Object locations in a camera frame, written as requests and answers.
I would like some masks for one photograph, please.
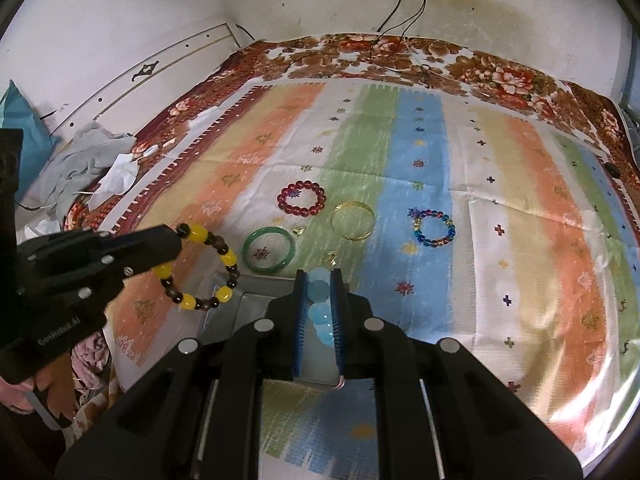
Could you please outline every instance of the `red beaded bracelet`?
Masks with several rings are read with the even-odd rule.
[[[316,205],[311,207],[298,207],[287,204],[287,198],[289,195],[300,189],[310,189],[313,191],[318,197]],[[311,182],[310,180],[305,180],[304,182],[299,180],[295,184],[289,184],[287,187],[283,187],[278,195],[278,207],[285,213],[296,216],[315,216],[324,209],[325,202],[326,195],[324,194],[324,189],[321,188],[320,184],[317,182]]]

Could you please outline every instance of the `yellow and brown beaded bracelet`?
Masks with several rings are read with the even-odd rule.
[[[174,303],[180,305],[184,310],[209,310],[217,308],[220,303],[226,303],[231,299],[234,291],[238,286],[238,259],[236,254],[229,249],[222,236],[207,231],[200,224],[188,225],[180,224],[175,229],[176,234],[180,238],[186,238],[192,242],[210,245],[218,251],[220,260],[225,264],[226,272],[229,273],[229,279],[225,286],[221,286],[210,300],[201,300],[194,298],[191,294],[183,294],[174,283],[173,266],[171,263],[162,264],[153,268],[154,274],[160,278],[160,283],[164,287],[164,293],[172,299]]]

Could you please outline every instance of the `blue stripe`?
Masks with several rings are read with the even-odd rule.
[[[371,380],[349,381],[335,392],[325,392],[318,402],[297,413],[296,436],[285,462],[337,480],[373,480],[378,476],[377,440],[357,438],[359,426],[376,427],[376,402]]]
[[[452,246],[418,245],[413,255],[403,253],[402,247],[417,243],[413,220],[407,215],[410,208],[451,213],[447,131],[439,97],[403,89],[398,103],[378,199],[378,223],[367,241],[355,292],[369,299],[376,316],[397,324],[410,337],[436,341],[450,334]],[[426,144],[416,145],[417,140]],[[425,218],[422,231],[427,238],[447,234],[446,225],[435,218]],[[396,291],[403,286],[405,295]]]
[[[584,164],[591,166],[591,176],[598,184],[598,188],[600,189],[604,200],[606,200],[607,205],[609,205],[609,211],[611,212],[611,215],[615,219],[618,226],[616,232],[611,233],[611,235],[617,240],[620,240],[624,245],[626,262],[629,266],[631,279],[636,286],[638,305],[640,306],[640,260],[638,258],[640,249],[638,247],[638,241],[636,240],[633,232],[633,227],[629,223],[624,205],[621,202],[620,197],[618,196],[618,192],[611,187],[609,176],[607,175],[607,173],[605,173],[605,170],[600,164],[600,161],[587,148],[581,146],[580,144],[577,144],[577,147],[580,151],[580,157],[582,158]]]

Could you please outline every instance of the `bed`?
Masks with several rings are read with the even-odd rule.
[[[199,222],[238,253],[258,228],[303,228],[279,275],[340,267],[374,313],[409,336],[457,338],[585,471],[628,424],[639,393],[640,180],[607,98],[445,41],[334,34],[232,54],[136,139],[135,153],[158,148],[133,188],[91,212],[79,198],[66,228],[124,234]],[[278,208],[281,188],[298,180],[324,187],[320,214]],[[305,194],[289,198],[308,205]],[[342,232],[330,222],[349,201],[376,216],[365,240],[341,236],[357,234],[361,216],[345,218]],[[453,243],[418,243],[412,216],[426,208],[451,216]],[[248,258],[266,266],[283,250],[265,237]],[[185,245],[175,276],[207,294],[218,265]],[[209,322],[233,314],[221,306]],[[112,395],[78,417],[77,434],[119,387],[196,335],[203,316],[176,308],[152,275],[129,280],[108,309]],[[268,384],[262,476],[375,478],[370,388]]]

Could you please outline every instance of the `metal tray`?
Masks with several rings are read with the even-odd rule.
[[[215,273],[212,291],[224,285],[227,279],[226,273]],[[240,327],[263,317],[271,300],[291,294],[293,283],[291,278],[243,275],[231,300],[221,308],[207,312],[198,332],[199,341],[209,344],[228,339]],[[304,337],[302,368],[295,381],[322,389],[339,387],[342,383],[335,363],[335,349],[322,344],[308,318]]]

